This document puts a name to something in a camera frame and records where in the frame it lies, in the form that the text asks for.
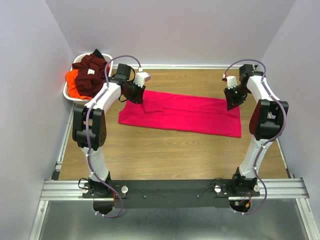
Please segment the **orange t shirt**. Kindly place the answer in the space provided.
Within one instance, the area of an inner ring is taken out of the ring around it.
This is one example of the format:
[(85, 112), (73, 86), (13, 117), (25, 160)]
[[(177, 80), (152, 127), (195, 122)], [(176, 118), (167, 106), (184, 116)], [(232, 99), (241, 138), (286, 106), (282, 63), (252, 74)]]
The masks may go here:
[(69, 96), (81, 100), (91, 100), (105, 83), (104, 70), (104, 67), (93, 69), (79, 62), (73, 64), (72, 70), (65, 76)]

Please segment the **back aluminium rail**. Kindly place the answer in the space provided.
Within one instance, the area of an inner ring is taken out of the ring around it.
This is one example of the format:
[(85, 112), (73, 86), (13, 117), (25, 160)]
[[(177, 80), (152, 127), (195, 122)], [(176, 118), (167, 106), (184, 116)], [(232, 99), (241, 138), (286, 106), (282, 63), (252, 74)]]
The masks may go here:
[[(134, 69), (138, 69), (138, 64), (128, 64)], [(240, 68), (243, 64), (235, 64), (233, 65), (230, 69), (238, 69)], [(187, 70), (197, 70), (197, 69), (205, 69), (205, 70), (226, 70), (229, 65), (225, 64), (213, 64), (213, 65), (183, 65), (183, 64), (142, 64), (142, 69), (143, 70), (169, 70), (169, 69), (176, 69), (176, 70), (182, 70), (182, 69), (187, 69)], [(113, 69), (115, 70), (118, 67), (118, 64), (113, 65)]]

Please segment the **front aluminium rail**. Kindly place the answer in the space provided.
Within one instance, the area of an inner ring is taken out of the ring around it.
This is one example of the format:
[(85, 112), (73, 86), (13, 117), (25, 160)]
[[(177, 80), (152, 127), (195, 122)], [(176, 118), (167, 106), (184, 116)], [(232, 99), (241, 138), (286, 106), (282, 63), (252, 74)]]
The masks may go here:
[[(112, 201), (113, 197), (84, 197), (82, 187), (86, 180), (46, 180), (42, 186), (40, 200), (42, 201), (77, 201), (101, 200)], [(136, 194), (146, 199), (148, 197), (182, 197), (203, 198), (213, 196), (237, 200), (251, 199), (307, 199), (304, 180), (301, 178), (264, 179), (258, 181), (253, 191), (232, 193), (218, 180), (116, 180), (113, 187), (123, 199)]]

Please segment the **black t shirt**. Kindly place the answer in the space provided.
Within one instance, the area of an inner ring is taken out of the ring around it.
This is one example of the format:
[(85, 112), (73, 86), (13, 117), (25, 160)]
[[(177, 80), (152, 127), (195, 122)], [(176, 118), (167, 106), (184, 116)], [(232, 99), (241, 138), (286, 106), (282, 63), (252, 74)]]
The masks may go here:
[(92, 56), (94, 59), (102, 59), (105, 60), (104, 56), (101, 54), (101, 52), (98, 49), (95, 49), (90, 56)]

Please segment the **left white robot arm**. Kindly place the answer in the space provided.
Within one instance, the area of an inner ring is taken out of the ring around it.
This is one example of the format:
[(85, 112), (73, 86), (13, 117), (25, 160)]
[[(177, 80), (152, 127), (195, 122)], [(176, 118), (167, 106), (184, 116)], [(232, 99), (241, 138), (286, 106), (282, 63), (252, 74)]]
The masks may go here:
[(111, 198), (116, 194), (111, 189), (110, 171), (102, 149), (107, 139), (105, 115), (121, 97), (133, 104), (143, 103), (145, 82), (151, 75), (139, 68), (130, 79), (133, 72), (129, 65), (119, 64), (116, 73), (107, 77), (97, 95), (73, 110), (72, 139), (84, 153), (89, 168), (87, 183), (81, 187), (85, 198)]

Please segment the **maroon t shirt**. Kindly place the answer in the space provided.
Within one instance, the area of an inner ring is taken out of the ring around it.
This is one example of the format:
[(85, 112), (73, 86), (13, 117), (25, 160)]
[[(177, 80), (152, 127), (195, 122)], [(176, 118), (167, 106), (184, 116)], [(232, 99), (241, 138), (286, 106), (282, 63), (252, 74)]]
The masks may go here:
[(102, 54), (86, 54), (79, 62), (72, 64), (78, 70), (75, 87), (81, 96), (93, 98), (102, 89), (106, 80), (107, 61)]

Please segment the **left aluminium rail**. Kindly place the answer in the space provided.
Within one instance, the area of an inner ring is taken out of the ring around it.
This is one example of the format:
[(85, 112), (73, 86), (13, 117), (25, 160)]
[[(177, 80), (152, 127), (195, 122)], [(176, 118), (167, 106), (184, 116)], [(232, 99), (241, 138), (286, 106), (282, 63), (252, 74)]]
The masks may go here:
[(68, 144), (68, 139), (69, 139), (69, 135), (70, 135), (70, 130), (71, 130), (71, 126), (72, 126), (72, 120), (73, 120), (73, 111), (74, 111), (74, 107), (75, 104), (73, 103), (71, 105), (71, 109), (70, 109), (70, 113), (69, 113), (69, 117), (66, 123), (66, 128), (63, 134), (63, 138), (61, 141), (61, 145), (59, 148), (59, 152), (58, 152), (58, 156), (57, 156), (57, 160), (55, 163), (55, 167), (54, 167), (54, 171), (51, 175), (51, 180), (53, 181), (57, 181), (59, 179), (59, 175), (62, 169), (62, 164), (64, 161), (64, 156), (65, 156), (65, 152), (66, 152), (66, 148), (67, 148), (67, 144)]

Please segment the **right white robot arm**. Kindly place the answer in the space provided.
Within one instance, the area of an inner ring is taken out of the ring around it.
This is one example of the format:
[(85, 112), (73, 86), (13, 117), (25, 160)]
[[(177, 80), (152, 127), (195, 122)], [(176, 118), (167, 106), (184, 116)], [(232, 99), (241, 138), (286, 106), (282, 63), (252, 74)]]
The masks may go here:
[(225, 72), (222, 80), (227, 84), (224, 94), (228, 111), (243, 104), (249, 94), (256, 102), (249, 121), (251, 140), (248, 150), (228, 185), (229, 191), (241, 196), (255, 189), (265, 154), (285, 129), (289, 104), (273, 93), (266, 72), (256, 70), (252, 64), (242, 65), (239, 77)]

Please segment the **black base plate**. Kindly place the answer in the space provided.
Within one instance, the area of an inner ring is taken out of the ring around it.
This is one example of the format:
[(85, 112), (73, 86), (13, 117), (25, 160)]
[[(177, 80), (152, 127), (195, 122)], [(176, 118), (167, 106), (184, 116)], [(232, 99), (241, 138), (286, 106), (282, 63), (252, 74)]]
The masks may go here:
[(252, 197), (260, 196), (254, 179), (251, 186), (231, 179), (110, 180), (78, 182), (84, 199), (93, 199), (93, 209), (115, 214), (129, 209), (235, 208), (248, 212)]

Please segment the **pink t shirt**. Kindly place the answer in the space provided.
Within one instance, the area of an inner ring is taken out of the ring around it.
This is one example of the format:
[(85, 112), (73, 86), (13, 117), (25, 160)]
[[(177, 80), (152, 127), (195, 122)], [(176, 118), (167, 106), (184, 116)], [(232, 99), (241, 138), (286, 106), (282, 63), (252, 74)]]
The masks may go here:
[(123, 125), (241, 138), (240, 109), (227, 110), (221, 98), (146, 90), (143, 103), (127, 102), (118, 115)]

